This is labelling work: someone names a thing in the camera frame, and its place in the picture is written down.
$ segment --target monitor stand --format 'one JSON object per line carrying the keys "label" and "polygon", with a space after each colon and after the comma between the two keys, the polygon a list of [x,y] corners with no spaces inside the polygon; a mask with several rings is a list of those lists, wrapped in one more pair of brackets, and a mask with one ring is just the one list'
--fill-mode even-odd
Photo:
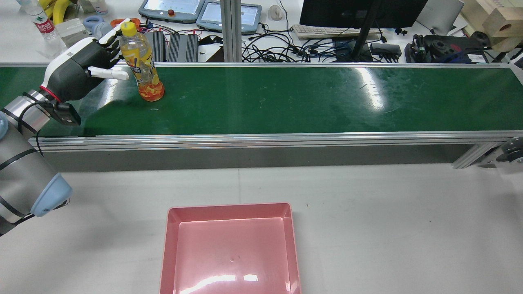
{"label": "monitor stand", "polygon": [[380,10],[382,3],[383,3],[383,0],[373,0],[372,1],[372,4],[370,5],[370,9],[369,9],[369,11],[367,11],[367,15],[365,16],[365,21],[363,22],[363,25],[361,26],[361,30],[360,30],[358,39],[356,40],[353,51],[350,54],[349,62],[365,62],[363,60],[364,53],[368,52],[370,54],[370,51],[366,51],[366,50],[368,50],[368,47],[366,49],[364,49],[364,47],[366,46],[366,43],[367,43],[367,37],[369,36],[370,28],[374,25],[374,22],[376,21],[376,17],[378,16],[378,12]]}
{"label": "monitor stand", "polygon": [[336,61],[335,62],[372,62],[373,58],[370,53],[369,46],[364,44],[358,60],[353,60],[350,53],[354,50],[356,40],[351,38],[333,38],[333,42],[336,42]]}

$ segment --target green conveyor belt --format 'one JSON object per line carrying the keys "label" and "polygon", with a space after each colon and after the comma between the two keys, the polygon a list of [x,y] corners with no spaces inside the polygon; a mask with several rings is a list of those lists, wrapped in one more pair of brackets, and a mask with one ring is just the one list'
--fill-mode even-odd
{"label": "green conveyor belt", "polygon": [[[0,67],[0,105],[35,89],[43,67]],[[74,102],[80,127],[42,136],[523,130],[509,69],[159,67],[165,96],[105,81]]]}

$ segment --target yellow bottle cap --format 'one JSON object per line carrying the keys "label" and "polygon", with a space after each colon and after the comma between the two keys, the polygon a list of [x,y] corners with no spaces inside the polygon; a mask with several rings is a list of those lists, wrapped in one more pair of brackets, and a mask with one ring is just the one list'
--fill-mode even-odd
{"label": "yellow bottle cap", "polygon": [[122,22],[120,25],[120,28],[122,29],[122,34],[127,37],[132,37],[136,35],[136,27],[134,26],[133,22],[126,21]]}

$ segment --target pink tray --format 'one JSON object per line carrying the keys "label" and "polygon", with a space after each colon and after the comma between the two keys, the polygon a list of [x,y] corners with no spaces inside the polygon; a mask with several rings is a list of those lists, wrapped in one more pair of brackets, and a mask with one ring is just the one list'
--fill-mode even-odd
{"label": "pink tray", "polygon": [[171,208],[160,294],[301,294],[288,203]]}

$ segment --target blue joint cap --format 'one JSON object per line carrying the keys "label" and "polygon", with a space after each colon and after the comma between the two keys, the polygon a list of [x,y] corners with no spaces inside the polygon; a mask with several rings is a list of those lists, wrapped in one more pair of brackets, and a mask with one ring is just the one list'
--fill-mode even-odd
{"label": "blue joint cap", "polygon": [[5,117],[5,114],[0,112],[0,140],[7,134],[9,128],[9,121]]}
{"label": "blue joint cap", "polygon": [[88,29],[89,31],[92,31],[95,25],[104,22],[104,18],[102,18],[99,15],[91,15],[84,19],[84,27]]}
{"label": "blue joint cap", "polygon": [[64,180],[61,174],[56,174],[42,191],[31,213],[37,217],[43,217],[49,211],[66,201],[73,193],[73,188]]}

